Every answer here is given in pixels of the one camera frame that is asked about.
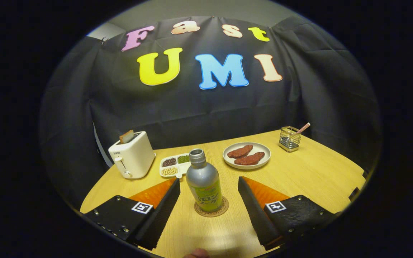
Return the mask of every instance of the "sectioned tray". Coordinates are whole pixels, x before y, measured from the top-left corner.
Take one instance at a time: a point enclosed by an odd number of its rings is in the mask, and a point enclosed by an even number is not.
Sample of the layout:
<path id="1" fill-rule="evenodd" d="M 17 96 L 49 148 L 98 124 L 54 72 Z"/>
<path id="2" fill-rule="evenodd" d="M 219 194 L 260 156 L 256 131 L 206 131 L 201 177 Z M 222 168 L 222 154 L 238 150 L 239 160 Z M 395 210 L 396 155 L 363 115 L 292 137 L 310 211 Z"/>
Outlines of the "sectioned tray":
<path id="1" fill-rule="evenodd" d="M 170 157 L 165 157 L 165 158 L 163 158 L 163 159 L 160 161 L 159 174 L 160 174 L 162 177 L 174 177 L 174 176 L 176 176 L 177 178 L 182 178 L 182 175 L 185 175 L 185 174 L 187 173 L 187 169 L 190 167 L 190 161 L 184 162 L 184 163 L 179 163 L 179 162 L 178 162 L 178 158 L 179 158 L 179 157 L 182 157 L 182 156 L 187 156 L 187 157 L 189 158 L 189 153 L 183 153 L 183 154 L 178 154 L 178 155 L 174 155 L 174 156 L 170 156 Z M 169 159 L 171 159 L 171 158 L 174 158 L 174 159 L 175 159 L 176 164 L 175 164 L 175 165 L 171 165 L 171 166 L 163 167 L 163 166 L 162 166 L 163 163 L 164 163 L 166 160 L 169 160 Z M 173 174 L 173 175 L 164 175 L 164 174 L 163 174 L 163 171 L 164 171 L 165 169 L 171 169 L 171 168 L 175 168 L 175 169 L 177 170 L 175 174 Z"/>

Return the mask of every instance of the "toaster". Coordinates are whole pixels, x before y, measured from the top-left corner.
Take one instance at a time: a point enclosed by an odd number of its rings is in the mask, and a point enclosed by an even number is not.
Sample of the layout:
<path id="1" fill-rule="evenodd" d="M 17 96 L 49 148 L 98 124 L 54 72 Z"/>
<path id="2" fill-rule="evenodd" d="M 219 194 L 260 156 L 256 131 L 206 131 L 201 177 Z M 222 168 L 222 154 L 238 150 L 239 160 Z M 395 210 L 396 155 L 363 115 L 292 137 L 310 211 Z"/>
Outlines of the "toaster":
<path id="1" fill-rule="evenodd" d="M 108 149 L 124 178 L 144 177 L 156 157 L 146 132 L 136 132 L 127 143 L 117 141 Z"/>

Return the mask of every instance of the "blue letter m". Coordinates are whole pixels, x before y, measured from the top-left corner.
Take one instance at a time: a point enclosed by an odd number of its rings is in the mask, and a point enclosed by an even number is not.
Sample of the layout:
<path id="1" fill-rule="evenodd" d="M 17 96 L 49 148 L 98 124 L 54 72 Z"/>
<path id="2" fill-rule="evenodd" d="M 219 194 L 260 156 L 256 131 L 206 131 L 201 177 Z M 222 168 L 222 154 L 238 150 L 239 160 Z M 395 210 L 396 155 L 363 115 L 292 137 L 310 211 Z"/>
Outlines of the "blue letter m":
<path id="1" fill-rule="evenodd" d="M 211 54 L 199 54 L 195 56 L 195 60 L 200 62 L 202 68 L 203 81 L 199 85 L 202 90 L 216 88 L 216 83 L 213 82 L 213 75 L 215 75 L 221 86 L 226 86 L 229 74 L 232 75 L 229 84 L 233 87 L 241 87 L 249 84 L 245 78 L 241 60 L 243 57 L 239 54 L 228 54 L 224 65 L 214 58 Z"/>

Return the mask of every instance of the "cork coaster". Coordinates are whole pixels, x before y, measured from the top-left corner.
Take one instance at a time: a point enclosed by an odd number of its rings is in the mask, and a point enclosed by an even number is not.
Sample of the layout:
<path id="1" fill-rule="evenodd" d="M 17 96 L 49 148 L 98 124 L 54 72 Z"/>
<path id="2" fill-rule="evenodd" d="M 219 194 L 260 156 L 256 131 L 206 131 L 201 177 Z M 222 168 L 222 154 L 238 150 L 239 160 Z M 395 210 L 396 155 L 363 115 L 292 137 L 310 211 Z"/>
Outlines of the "cork coaster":
<path id="1" fill-rule="evenodd" d="M 197 203 L 194 204 L 194 209 L 195 209 L 195 211 L 196 211 L 198 214 L 202 215 L 203 217 L 217 217 L 217 216 L 219 216 L 219 215 L 221 215 L 221 214 L 224 214 L 224 213 L 227 211 L 228 208 L 229 208 L 229 202 L 228 202 L 228 200 L 226 199 L 226 197 L 224 197 L 224 196 L 223 196 L 223 204 L 222 204 L 222 206 L 221 206 L 217 211 L 215 211 L 215 212 L 205 212 L 205 211 L 202 211 L 202 209 L 200 209 L 200 206 L 199 206 Z"/>

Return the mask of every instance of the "beans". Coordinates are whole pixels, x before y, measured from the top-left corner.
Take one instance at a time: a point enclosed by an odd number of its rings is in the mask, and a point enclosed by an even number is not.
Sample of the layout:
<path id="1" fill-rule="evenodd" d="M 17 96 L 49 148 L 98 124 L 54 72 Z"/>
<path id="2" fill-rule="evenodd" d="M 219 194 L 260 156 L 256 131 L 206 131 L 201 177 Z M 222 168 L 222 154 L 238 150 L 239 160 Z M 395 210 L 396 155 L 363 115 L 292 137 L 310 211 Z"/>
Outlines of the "beans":
<path id="1" fill-rule="evenodd" d="M 177 173 L 177 168 L 166 168 L 162 170 L 162 175 L 174 175 Z"/>
<path id="2" fill-rule="evenodd" d="M 189 156 L 188 156 L 188 155 L 178 157 L 178 164 L 185 163 L 185 162 L 189 162 L 189 161 L 190 161 L 190 160 L 189 160 Z"/>
<path id="3" fill-rule="evenodd" d="M 174 157 L 167 159 L 162 163 L 162 167 L 168 167 L 176 164 L 176 159 Z"/>

